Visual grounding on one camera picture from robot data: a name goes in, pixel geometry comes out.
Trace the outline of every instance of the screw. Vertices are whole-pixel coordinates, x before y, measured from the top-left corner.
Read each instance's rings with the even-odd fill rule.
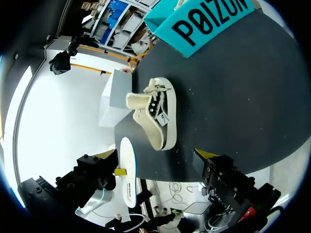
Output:
[[[37,188],[35,188],[35,192],[36,192],[36,193],[41,193],[41,192],[42,192],[42,189],[41,189],[40,187],[37,187]]]

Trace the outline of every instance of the sneaker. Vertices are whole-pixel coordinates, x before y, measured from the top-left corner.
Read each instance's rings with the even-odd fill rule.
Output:
[[[175,146],[176,94],[170,81],[150,79],[144,93],[127,94],[126,104],[135,110],[133,118],[145,130],[155,150],[169,150]]]

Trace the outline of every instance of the white cable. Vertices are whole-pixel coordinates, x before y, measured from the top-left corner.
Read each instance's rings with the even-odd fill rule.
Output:
[[[124,232],[130,232],[130,231],[140,227],[144,223],[144,221],[145,221],[145,216],[144,215],[140,215],[140,214],[129,214],[129,215],[120,215],[120,216],[113,216],[112,217],[112,216],[102,216],[102,215],[99,215],[98,213],[96,213],[94,211],[92,211],[92,212],[94,214],[96,214],[97,216],[99,216],[99,217],[105,217],[105,218],[116,218],[116,217],[123,217],[123,216],[141,216],[142,217],[142,221],[138,225],[136,225],[136,226],[132,227],[131,229],[128,229],[128,230],[126,230]]]

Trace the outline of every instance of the sign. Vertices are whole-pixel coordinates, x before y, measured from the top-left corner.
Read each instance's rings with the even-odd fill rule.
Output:
[[[152,33],[185,57],[254,11],[251,0],[188,0],[176,11],[165,9],[177,2],[160,1],[144,20]]]

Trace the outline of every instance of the shoe tag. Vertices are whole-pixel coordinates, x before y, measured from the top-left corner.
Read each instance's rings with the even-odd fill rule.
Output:
[[[161,126],[165,126],[167,123],[169,123],[169,117],[165,112],[162,112],[156,117],[156,120],[160,123]]]

